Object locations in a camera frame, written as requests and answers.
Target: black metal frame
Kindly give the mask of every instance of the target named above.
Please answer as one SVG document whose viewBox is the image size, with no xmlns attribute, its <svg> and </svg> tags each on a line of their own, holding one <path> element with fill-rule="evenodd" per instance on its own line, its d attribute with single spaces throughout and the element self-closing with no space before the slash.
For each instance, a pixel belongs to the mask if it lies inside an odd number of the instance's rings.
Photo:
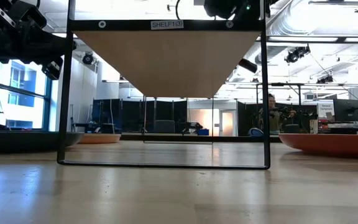
<svg viewBox="0 0 358 224">
<path fill-rule="evenodd" d="M 261 5 L 261 20 L 259 21 L 197 21 L 197 20 L 182 20 L 183 29 L 169 29 L 169 31 L 183 32 L 183 31 L 217 31 L 223 30 L 226 32 L 247 32 L 259 31 L 261 32 L 261 54 L 262 54 L 262 90 L 263 97 L 268 98 L 268 76 L 267 76 L 267 36 L 266 36 L 266 20 L 265 20 L 265 5 L 266 0 L 260 0 Z M 130 164 L 130 163 L 104 163 L 104 162 L 73 162 L 65 159 L 65 139 L 67 134 L 67 116 L 68 116 L 68 99 L 70 93 L 70 78 L 71 78 L 71 58 L 73 56 L 73 31 L 79 30 L 116 30 L 116 31 L 141 31 L 150 30 L 150 20 L 131 20 L 131 21 L 76 21 L 75 20 L 75 0 L 68 1 L 67 14 L 67 31 L 66 31 L 66 49 L 65 61 L 63 71 L 62 83 L 62 106 L 60 111 L 60 125 L 59 125 L 59 149 L 57 152 L 57 162 L 61 165 L 73 166 L 107 166 L 107 167 L 148 167 L 148 168 L 186 168 L 186 169 L 237 169 L 237 170 L 267 170 L 270 168 L 270 133 L 264 132 L 264 164 L 262 166 L 194 166 L 194 165 L 170 165 L 170 164 Z M 154 30 L 153 32 L 164 32 L 165 30 Z M 267 111 L 269 104 L 267 101 L 263 103 L 263 109 Z M 269 130 L 269 114 L 264 113 L 264 130 Z"/>
</svg>

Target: window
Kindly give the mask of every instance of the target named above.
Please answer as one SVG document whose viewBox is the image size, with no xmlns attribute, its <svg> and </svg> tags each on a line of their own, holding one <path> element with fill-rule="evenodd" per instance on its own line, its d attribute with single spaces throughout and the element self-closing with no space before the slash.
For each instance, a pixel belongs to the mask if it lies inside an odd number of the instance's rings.
<svg viewBox="0 0 358 224">
<path fill-rule="evenodd" d="M 51 84 L 40 65 L 0 62 L 0 124 L 48 129 Z"/>
<path fill-rule="evenodd" d="M 11 128 L 43 128 L 45 100 L 0 89 L 0 124 Z"/>
<path fill-rule="evenodd" d="M 18 105 L 19 104 L 19 96 L 15 93 L 10 93 L 9 97 L 7 99 L 7 103 L 9 104 L 13 104 L 13 105 Z"/>
<path fill-rule="evenodd" d="M 32 128 L 32 121 L 6 120 L 6 126 L 10 128 Z"/>
</svg>

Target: ceiling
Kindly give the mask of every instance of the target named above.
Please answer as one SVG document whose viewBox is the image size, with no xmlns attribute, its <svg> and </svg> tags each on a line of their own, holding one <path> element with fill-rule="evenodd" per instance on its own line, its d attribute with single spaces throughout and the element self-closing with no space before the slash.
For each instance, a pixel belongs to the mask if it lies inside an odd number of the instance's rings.
<svg viewBox="0 0 358 224">
<path fill-rule="evenodd" d="M 176 19 L 176 0 L 76 0 L 76 3 L 76 19 Z M 178 12 L 182 19 L 212 19 L 202 6 L 193 3 L 193 0 L 181 0 Z M 48 31 L 65 32 L 67 4 L 68 0 L 41 0 L 40 11 L 48 20 Z M 357 6 L 316 6 L 310 4 L 310 0 L 279 0 L 271 7 L 267 33 L 274 36 L 358 37 L 356 9 Z M 316 83 L 319 77 L 332 74 L 337 82 L 358 83 L 358 78 L 354 78 L 358 71 L 358 44 L 310 43 L 311 54 L 293 64 L 284 61 L 288 50 L 305 45 L 268 43 L 270 82 Z M 260 68 L 260 44 L 256 42 L 244 58 L 259 64 Z M 253 78 L 262 81 L 260 72 L 253 74 L 240 67 L 228 81 L 249 82 Z M 225 88 L 220 91 L 221 95 L 245 94 L 239 85 L 227 87 L 229 90 Z"/>
</svg>

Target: ceiling light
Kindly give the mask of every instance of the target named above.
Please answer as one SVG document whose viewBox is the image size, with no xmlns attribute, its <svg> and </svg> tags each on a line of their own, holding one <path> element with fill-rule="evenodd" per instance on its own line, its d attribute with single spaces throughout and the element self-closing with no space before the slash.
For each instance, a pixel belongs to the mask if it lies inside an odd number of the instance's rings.
<svg viewBox="0 0 358 224">
<path fill-rule="evenodd" d="M 52 33 L 55 36 L 66 38 L 66 33 Z"/>
<path fill-rule="evenodd" d="M 239 66 L 245 68 L 246 70 L 248 70 L 252 73 L 256 73 L 258 71 L 258 66 L 256 64 L 254 64 L 244 58 L 240 60 Z"/>
<path fill-rule="evenodd" d="M 320 5 L 320 6 L 358 6 L 358 1 L 341 1 L 341 0 L 309 1 L 309 4 Z"/>
<path fill-rule="evenodd" d="M 129 83 L 127 80 L 102 80 L 105 83 Z"/>
<path fill-rule="evenodd" d="M 294 36 L 269 36 L 269 42 L 336 42 L 337 37 L 294 37 Z"/>
</svg>

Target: desk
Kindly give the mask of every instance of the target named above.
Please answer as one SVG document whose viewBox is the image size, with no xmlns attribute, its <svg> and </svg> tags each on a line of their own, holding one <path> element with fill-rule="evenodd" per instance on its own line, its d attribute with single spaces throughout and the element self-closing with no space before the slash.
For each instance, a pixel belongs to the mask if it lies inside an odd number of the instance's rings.
<svg viewBox="0 0 358 224">
<path fill-rule="evenodd" d="M 358 127 L 351 128 L 330 128 L 329 134 L 357 134 Z"/>
<path fill-rule="evenodd" d="M 142 133 L 122 133 L 122 135 L 141 136 Z M 145 133 L 145 136 L 198 136 L 197 134 L 178 134 L 178 133 Z"/>
</svg>

